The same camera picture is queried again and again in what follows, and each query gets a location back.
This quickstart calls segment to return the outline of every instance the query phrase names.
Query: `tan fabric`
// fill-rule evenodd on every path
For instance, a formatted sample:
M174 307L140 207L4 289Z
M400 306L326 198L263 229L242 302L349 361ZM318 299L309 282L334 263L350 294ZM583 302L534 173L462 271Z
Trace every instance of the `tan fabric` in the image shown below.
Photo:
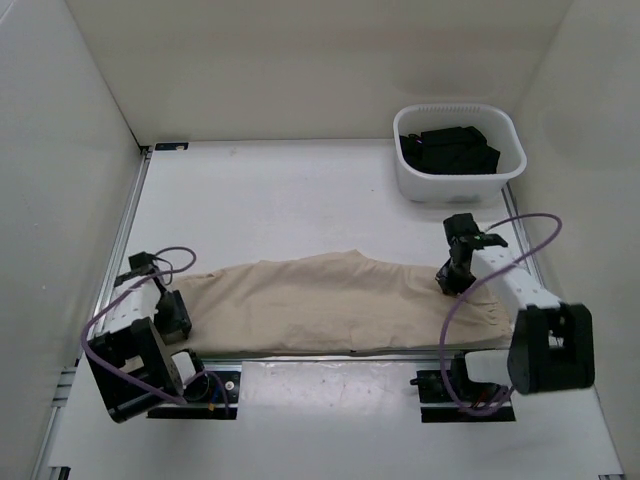
M434 347L454 299L437 269L371 260L358 251L262 261L176 278L200 355L338 353ZM502 306L486 289L462 306L448 344L510 336Z

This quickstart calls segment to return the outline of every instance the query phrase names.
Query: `gray wall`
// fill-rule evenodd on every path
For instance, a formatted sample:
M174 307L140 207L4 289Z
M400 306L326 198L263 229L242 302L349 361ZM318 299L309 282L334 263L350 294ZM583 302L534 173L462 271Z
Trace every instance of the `gray wall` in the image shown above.
M0 1L0 478L26 478L140 155L63 0Z
M576 0L515 115L529 157L516 195L522 210L565 221L541 259L593 313L596 386L630 476L640 476L639 88L640 3ZM547 233L529 227L535 241Z
M67 0L145 144L390 138L403 107L510 111L571 0Z

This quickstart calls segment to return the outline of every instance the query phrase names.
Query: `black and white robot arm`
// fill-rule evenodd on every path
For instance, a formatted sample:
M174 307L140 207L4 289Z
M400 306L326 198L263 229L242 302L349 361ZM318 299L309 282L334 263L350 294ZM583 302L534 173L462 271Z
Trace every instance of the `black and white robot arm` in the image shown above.
M588 388L595 376L591 314L568 305L515 264L507 242L481 232L471 214L444 222L451 258L436 276L443 293L458 295L476 278L510 269L486 284L505 306L514 332L506 349L465 354L468 379L513 386L522 394Z

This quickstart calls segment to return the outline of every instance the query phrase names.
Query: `table surface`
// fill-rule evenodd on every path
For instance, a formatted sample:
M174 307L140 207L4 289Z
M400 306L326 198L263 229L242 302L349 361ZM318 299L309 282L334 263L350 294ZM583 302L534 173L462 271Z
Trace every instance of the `table surface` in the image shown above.
M193 273L351 249L440 266L445 218L470 211L486 227L507 216L502 198L472 208L404 199L394 155L390 140L202 142L154 152L127 255L186 245L198 253ZM519 253L513 228L497 231ZM409 386L413 358L274 360L242 364L236 421L140 416L116 425L83 359L49 464L70 467L71 480L621 473L594 390L516 395L514 423L422 424Z

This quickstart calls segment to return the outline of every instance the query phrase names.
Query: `laundry basket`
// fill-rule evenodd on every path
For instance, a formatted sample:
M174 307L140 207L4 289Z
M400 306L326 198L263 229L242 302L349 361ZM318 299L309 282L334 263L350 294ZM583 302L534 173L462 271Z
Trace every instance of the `laundry basket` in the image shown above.
M400 135L428 130L473 126L500 151L498 172L491 175L430 175L411 168L400 148ZM402 194L417 202L478 202L495 197L512 178L527 166L520 140L511 118L490 105L434 103L403 108L393 121L396 142L396 176Z

